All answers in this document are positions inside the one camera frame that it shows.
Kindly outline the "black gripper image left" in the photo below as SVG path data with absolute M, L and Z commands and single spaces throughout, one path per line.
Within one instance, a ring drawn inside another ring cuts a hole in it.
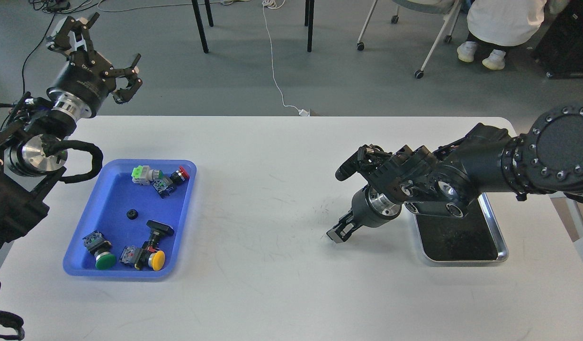
M 107 59 L 95 50 L 89 33 L 99 17 L 97 12 L 89 19 L 66 17 L 46 38 L 46 47 L 64 55 L 70 63 L 47 89 L 47 97 L 53 102 L 52 110 L 73 119 L 94 118 L 109 94 L 117 104 L 129 103 L 143 84 L 137 68 L 141 54 L 136 54 L 127 68 L 106 71 Z M 104 71 L 104 76 L 91 71 Z M 127 85 L 117 88 L 117 79 L 121 78 Z

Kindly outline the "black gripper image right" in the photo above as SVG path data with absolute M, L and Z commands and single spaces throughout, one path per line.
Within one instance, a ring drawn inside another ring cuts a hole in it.
M 396 219 L 402 206 L 391 202 L 372 187 L 364 187 L 354 194 L 351 211 L 339 218 L 326 235 L 335 243 L 346 242 L 362 226 L 380 227 Z

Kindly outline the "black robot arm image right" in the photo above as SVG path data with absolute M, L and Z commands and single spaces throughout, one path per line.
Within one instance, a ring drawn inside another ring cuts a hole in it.
M 362 145 L 335 172 L 339 181 L 359 173 L 367 185 L 327 235 L 345 242 L 359 227 L 379 227 L 405 207 L 414 215 L 464 218 L 482 193 L 562 192 L 583 203 L 583 101 L 545 112 L 519 136 L 478 123 L 464 137 L 395 153 Z

